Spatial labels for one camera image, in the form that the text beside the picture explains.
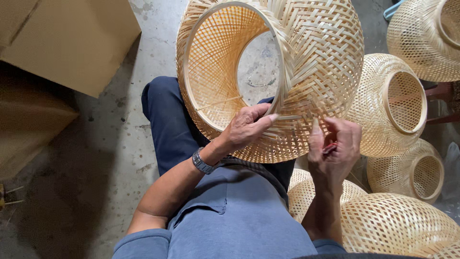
circular opening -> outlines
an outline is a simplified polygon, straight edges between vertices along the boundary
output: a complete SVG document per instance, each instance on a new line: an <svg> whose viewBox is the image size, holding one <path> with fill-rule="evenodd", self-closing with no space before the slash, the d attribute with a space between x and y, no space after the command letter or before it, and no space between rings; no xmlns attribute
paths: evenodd
<svg viewBox="0 0 460 259"><path fill-rule="evenodd" d="M426 117L425 93L412 74L399 71L390 75L385 98L386 109L393 126L404 133L418 131Z"/></svg>
<svg viewBox="0 0 460 259"><path fill-rule="evenodd" d="M431 198L441 183L441 164L434 156L425 156L414 167L413 187L418 196Z"/></svg>
<svg viewBox="0 0 460 259"><path fill-rule="evenodd" d="M275 40L268 31L244 49L238 64L238 87L249 106L275 96L280 74L278 58Z"/></svg>
<svg viewBox="0 0 460 259"><path fill-rule="evenodd" d="M238 61L252 39L273 30L266 24L251 5L228 2L206 11L190 33L184 54L185 86L199 116L218 131L248 105L238 87Z"/></svg>
<svg viewBox="0 0 460 259"><path fill-rule="evenodd" d="M460 48L460 5L458 0L446 0L441 7L438 25L440 35L455 48Z"/></svg>

metal watch band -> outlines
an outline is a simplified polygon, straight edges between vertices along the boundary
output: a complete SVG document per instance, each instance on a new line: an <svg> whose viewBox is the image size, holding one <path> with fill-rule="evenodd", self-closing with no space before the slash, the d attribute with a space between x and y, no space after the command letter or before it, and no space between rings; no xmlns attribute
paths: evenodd
<svg viewBox="0 0 460 259"><path fill-rule="evenodd" d="M193 156L192 156L193 165L195 165L195 167L198 168L198 170L200 170L203 173L209 175L212 172L214 172L214 170L216 168L211 166L211 165L207 165L205 162L203 162L203 160L200 157L200 151L202 149L203 149L203 147L197 149L195 151L195 153L193 153Z"/></svg>

stained floor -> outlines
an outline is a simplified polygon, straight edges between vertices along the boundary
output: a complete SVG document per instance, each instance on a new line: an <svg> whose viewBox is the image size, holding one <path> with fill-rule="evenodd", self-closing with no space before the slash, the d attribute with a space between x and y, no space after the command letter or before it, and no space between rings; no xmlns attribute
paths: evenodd
<svg viewBox="0 0 460 259"><path fill-rule="evenodd" d="M364 31L365 53L388 53L382 13L391 0L352 2ZM106 90L99 99L71 91L81 116L4 182L7 189L24 185L9 199L25 202L0 212L0 258L110 258L139 199L158 178L140 95L154 77L176 76L176 33L186 0L130 3L143 32ZM238 79L248 94L277 84L270 39L258 40L240 66ZM251 77L255 72L260 75ZM427 126L426 138L445 155L446 144L459 143L458 129L457 124ZM449 135L438 138L440 132ZM298 159L297 166L305 168L305 159ZM366 188L364 157L353 172L350 180Z"/></svg>

brown cardboard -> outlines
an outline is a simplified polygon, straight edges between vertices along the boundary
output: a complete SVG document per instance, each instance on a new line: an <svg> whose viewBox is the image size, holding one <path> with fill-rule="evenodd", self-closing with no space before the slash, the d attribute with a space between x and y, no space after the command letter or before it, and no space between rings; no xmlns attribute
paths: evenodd
<svg viewBox="0 0 460 259"><path fill-rule="evenodd" d="M0 0L0 46L9 46L39 0Z"/></svg>
<svg viewBox="0 0 460 259"><path fill-rule="evenodd" d="M0 62L0 181L15 176L78 116L28 80L33 75L10 72Z"/></svg>
<svg viewBox="0 0 460 259"><path fill-rule="evenodd" d="M127 0L41 0L0 59L98 97L140 31Z"/></svg>

forearm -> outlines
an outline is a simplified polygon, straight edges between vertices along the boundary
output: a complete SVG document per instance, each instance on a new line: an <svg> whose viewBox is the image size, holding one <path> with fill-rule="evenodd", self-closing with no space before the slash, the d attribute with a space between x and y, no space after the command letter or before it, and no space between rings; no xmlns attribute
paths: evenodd
<svg viewBox="0 0 460 259"><path fill-rule="evenodd" d="M214 165L226 155L226 152L216 139L200 151L200 156L206 164ZM204 176L205 174L193 165L192 158L171 168L144 194L127 233L166 228L168 219L185 202Z"/></svg>
<svg viewBox="0 0 460 259"><path fill-rule="evenodd" d="M340 223L340 190L317 190L310 204L302 226L312 240L332 239L342 244L342 226Z"/></svg>

